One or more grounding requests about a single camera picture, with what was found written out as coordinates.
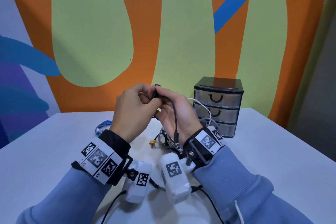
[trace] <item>blue sweatshirt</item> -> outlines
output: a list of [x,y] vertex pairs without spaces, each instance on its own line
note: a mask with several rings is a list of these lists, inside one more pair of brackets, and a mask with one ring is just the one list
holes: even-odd
[[[312,224],[300,211],[272,193],[274,188],[267,178],[250,173],[228,146],[219,150],[207,166],[195,170],[194,177],[204,186],[222,220],[230,224],[242,221],[244,224]],[[16,223],[91,224],[110,188],[111,185],[103,185],[71,168],[49,195],[38,205],[24,210]]]

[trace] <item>person's left hand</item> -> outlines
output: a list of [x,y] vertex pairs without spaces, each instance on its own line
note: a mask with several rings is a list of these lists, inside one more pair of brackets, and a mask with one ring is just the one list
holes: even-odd
[[117,97],[110,130],[128,143],[148,126],[156,110],[162,105],[159,98],[149,101],[155,86],[138,83]]

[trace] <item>blue cable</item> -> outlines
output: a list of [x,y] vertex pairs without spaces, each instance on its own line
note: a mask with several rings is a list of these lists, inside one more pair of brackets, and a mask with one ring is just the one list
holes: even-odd
[[102,132],[100,131],[100,129],[102,127],[106,127],[106,126],[111,126],[112,121],[111,120],[104,120],[102,123],[100,123],[96,129],[95,129],[95,133],[97,136],[100,136],[102,134]]

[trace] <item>white marker tag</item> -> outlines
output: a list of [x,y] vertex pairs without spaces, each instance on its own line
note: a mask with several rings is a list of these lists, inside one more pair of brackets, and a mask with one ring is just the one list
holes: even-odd
[[217,129],[215,129],[214,126],[208,126],[208,129],[210,130],[210,132],[213,134],[213,136],[217,139],[218,143],[221,146],[226,145],[225,140],[223,139],[223,137],[221,136],[221,134],[218,132]]
[[215,153],[221,148],[221,146],[213,140],[204,130],[201,131],[196,139],[212,154]]
[[86,147],[77,154],[76,161],[79,164],[82,164],[102,142],[103,141],[98,137],[94,137],[90,141],[87,141]]
[[102,184],[106,184],[122,160],[123,159],[116,152],[113,152],[94,177]]
[[81,167],[84,168],[90,175],[94,175],[97,170],[107,161],[114,150],[106,143],[102,142],[90,156],[84,160]]

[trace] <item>transparent drawer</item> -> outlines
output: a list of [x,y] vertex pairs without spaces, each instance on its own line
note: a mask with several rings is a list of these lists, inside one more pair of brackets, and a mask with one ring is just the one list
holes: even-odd
[[[201,124],[203,126],[205,126],[207,122],[208,121],[204,120],[204,121],[201,121]],[[235,136],[236,125],[237,124],[225,124],[225,123],[221,123],[219,121],[217,121],[217,124],[220,128],[220,131],[221,131],[223,137],[234,137]],[[217,128],[216,124],[214,124],[213,122],[211,122],[210,125]]]
[[[211,112],[211,117],[214,120],[223,121],[223,122],[237,122],[238,110],[232,109],[223,109],[223,108],[216,108],[216,107],[209,107],[207,108]],[[201,105],[195,103],[195,111],[197,115],[201,118],[209,118],[209,112]]]
[[195,99],[204,105],[238,108],[240,106],[241,98],[241,94],[226,94],[195,90]]

